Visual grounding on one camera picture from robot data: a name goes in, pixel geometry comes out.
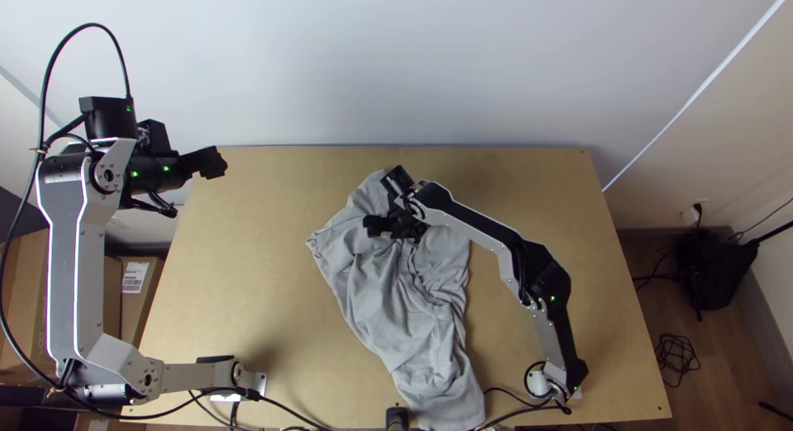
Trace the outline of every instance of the barcode label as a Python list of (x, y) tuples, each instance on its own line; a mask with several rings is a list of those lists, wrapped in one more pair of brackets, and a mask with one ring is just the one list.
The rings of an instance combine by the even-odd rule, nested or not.
[(140, 293), (148, 271), (149, 263), (128, 263), (121, 280), (121, 293)]

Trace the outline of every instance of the robotic arm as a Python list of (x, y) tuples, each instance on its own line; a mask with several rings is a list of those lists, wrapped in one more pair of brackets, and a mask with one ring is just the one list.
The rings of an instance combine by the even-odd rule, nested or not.
[[(241, 400), (239, 388), (264, 395), (267, 376), (248, 372), (233, 356), (169, 364), (102, 331), (105, 225), (118, 208), (176, 216), (158, 193), (179, 188), (198, 172), (224, 174), (217, 149), (180, 155), (170, 149), (165, 126), (137, 123), (131, 99), (85, 97), (88, 144), (70, 144), (49, 156), (36, 174), (41, 210), (50, 222), (47, 349), (65, 387), (97, 407), (138, 405), (162, 393), (218, 390), (212, 400)], [(149, 194), (157, 206), (135, 199)]]
[(402, 166), (386, 174), (381, 184), (388, 191), (386, 217), (367, 216), (363, 225), (370, 236), (391, 231), (394, 239), (416, 242), (429, 225), (447, 226), (498, 257), (501, 280), (534, 318), (547, 353), (541, 371), (526, 373), (529, 393), (565, 403), (580, 395), (588, 373), (578, 358), (567, 316), (570, 277), (541, 244), (529, 242), (512, 228), (461, 205), (437, 182), (415, 184)]

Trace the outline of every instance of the gray fabric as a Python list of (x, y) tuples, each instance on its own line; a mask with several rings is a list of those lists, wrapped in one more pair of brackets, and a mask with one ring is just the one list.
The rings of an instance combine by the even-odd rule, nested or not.
[(347, 324), (382, 359), (419, 426), (472, 429), (485, 405), (465, 354), (468, 240), (440, 227), (419, 245), (367, 237), (363, 217), (388, 212), (383, 175), (369, 176), (306, 245)]

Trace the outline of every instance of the power cable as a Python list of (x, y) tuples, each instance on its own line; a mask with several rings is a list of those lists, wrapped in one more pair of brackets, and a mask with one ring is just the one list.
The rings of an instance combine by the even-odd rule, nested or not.
[(779, 212), (779, 210), (781, 210), (782, 208), (784, 208), (784, 207), (786, 207), (786, 206), (790, 205), (790, 203), (791, 203), (791, 202), (793, 202), (793, 197), (791, 197), (790, 199), (788, 199), (788, 200), (787, 200), (785, 203), (783, 203), (783, 204), (779, 205), (779, 206), (778, 206), (778, 207), (777, 207), (777, 208), (776, 208), (774, 211), (772, 211), (772, 212), (768, 213), (768, 214), (767, 214), (765, 217), (763, 217), (763, 218), (762, 218), (762, 219), (760, 219), (759, 221), (755, 222), (755, 223), (754, 223), (754, 225), (750, 226), (749, 228), (747, 228), (747, 229), (745, 229), (745, 230), (741, 230), (741, 231), (739, 231), (739, 232), (737, 232), (737, 233), (733, 234), (732, 236), (730, 236), (730, 237), (729, 237), (729, 239), (728, 239), (728, 240), (731, 240), (731, 241), (734, 241), (734, 242), (738, 242), (739, 240), (743, 239), (743, 235), (744, 235), (744, 234), (746, 234), (746, 233), (748, 233), (749, 231), (753, 230), (753, 229), (754, 229), (756, 226), (758, 226), (758, 225), (760, 225), (761, 223), (765, 222), (765, 221), (766, 221), (766, 220), (768, 220), (768, 218), (770, 218), (771, 216), (774, 216), (774, 215), (775, 215), (777, 212)]

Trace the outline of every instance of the wooden table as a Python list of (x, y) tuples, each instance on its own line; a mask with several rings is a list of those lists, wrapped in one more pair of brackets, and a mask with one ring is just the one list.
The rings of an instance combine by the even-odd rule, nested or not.
[[(340, 428), (381, 428), (404, 400), (380, 359), (344, 322), (305, 246), (371, 172), (402, 164), (441, 182), (463, 204), (545, 244), (572, 278), (568, 305), (578, 355), (589, 366), (572, 415), (538, 411), (505, 424), (567, 424), (671, 416), (653, 347), (590, 155), (584, 149), (224, 148), (225, 177), (197, 179), (140, 350), (166, 362), (234, 354), (268, 373), (268, 396)], [(534, 324), (499, 280), (496, 258), (476, 245), (465, 326), (482, 389), (524, 393), (525, 369), (544, 358)], [(125, 413), (151, 414), (188, 399), (163, 395)], [(520, 405), (487, 397), (492, 419)], [(228, 417), (228, 405), (212, 406)], [(299, 424), (264, 403), (240, 422)], [(195, 406), (153, 420), (216, 424)]]

